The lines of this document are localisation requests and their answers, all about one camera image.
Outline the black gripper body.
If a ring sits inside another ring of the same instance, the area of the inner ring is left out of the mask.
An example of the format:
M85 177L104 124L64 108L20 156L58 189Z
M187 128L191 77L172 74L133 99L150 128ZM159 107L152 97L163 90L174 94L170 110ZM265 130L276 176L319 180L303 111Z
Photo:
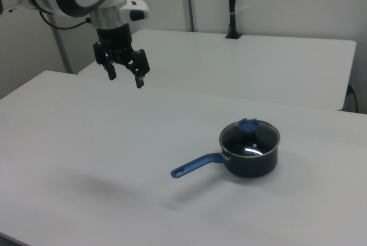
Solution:
M96 29L99 41L93 45L96 62L104 67L112 63L131 69L129 63L134 53L130 25L114 29Z

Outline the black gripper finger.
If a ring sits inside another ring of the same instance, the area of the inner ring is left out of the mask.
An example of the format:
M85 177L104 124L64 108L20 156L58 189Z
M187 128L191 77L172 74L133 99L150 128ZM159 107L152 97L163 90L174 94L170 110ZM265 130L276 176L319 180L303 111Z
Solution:
M110 80L114 80L116 78L116 71L114 67L113 58L109 54L107 53L104 54L102 65L108 74L108 78Z
M150 71L145 51L143 49L133 50L131 60L126 68L134 75L136 87L142 88L144 86L144 77Z

